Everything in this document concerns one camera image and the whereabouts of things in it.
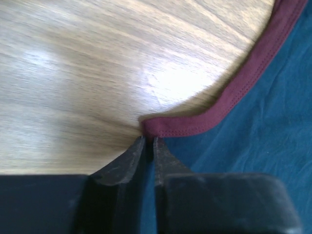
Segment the navy tank top maroon trim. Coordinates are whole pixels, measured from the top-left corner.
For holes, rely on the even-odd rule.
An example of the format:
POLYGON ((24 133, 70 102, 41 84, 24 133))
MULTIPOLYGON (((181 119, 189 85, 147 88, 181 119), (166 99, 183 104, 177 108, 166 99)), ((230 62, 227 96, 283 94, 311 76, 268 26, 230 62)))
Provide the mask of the navy tank top maroon trim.
POLYGON ((284 182, 312 231, 312 3, 277 0, 269 23, 221 96, 191 117, 144 120, 195 172, 263 172, 284 182))

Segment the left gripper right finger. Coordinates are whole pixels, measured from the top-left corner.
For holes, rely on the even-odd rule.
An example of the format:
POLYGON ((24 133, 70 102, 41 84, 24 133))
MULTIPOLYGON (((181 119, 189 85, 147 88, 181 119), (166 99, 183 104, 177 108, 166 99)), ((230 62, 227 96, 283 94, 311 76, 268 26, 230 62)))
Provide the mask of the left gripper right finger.
POLYGON ((157 232, 160 234, 300 234, 284 184, 257 173, 194 173, 153 142, 157 232))

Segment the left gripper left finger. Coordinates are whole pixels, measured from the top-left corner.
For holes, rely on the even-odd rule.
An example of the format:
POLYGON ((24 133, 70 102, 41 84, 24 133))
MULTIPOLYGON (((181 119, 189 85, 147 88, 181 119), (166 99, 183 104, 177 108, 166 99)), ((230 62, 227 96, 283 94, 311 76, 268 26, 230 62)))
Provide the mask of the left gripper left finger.
POLYGON ((146 168, 146 139, 88 176, 75 221, 75 234, 138 234, 146 168))

